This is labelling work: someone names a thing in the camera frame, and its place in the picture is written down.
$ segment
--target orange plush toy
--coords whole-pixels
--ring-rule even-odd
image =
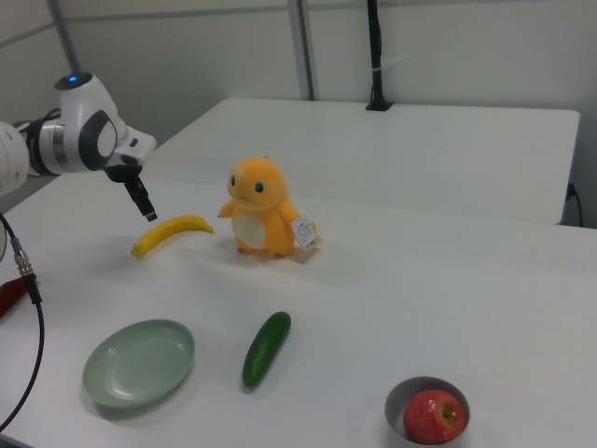
[[[288,197],[284,173],[274,161],[252,157],[236,163],[229,175],[228,193],[232,199],[222,205],[218,216],[232,218],[239,252],[261,249],[274,257],[292,253],[291,223],[299,212]]]

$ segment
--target banana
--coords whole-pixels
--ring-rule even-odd
[[[208,233],[214,233],[214,228],[205,222],[205,219],[197,215],[171,217],[144,233],[132,247],[131,253],[135,257],[142,257],[156,245],[181,231],[207,231]]]

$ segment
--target paper tag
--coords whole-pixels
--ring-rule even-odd
[[[317,241],[317,233],[311,227],[307,215],[302,215],[290,224],[300,245],[305,248],[313,247]]]

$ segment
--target red apple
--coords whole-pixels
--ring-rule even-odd
[[[409,402],[403,417],[407,435],[422,445],[451,441],[465,430],[465,412],[445,390],[425,390]]]

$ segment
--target cucumber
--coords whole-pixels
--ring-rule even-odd
[[[261,382],[289,331],[290,315],[284,311],[274,313],[265,321],[244,359],[244,385],[252,388]]]

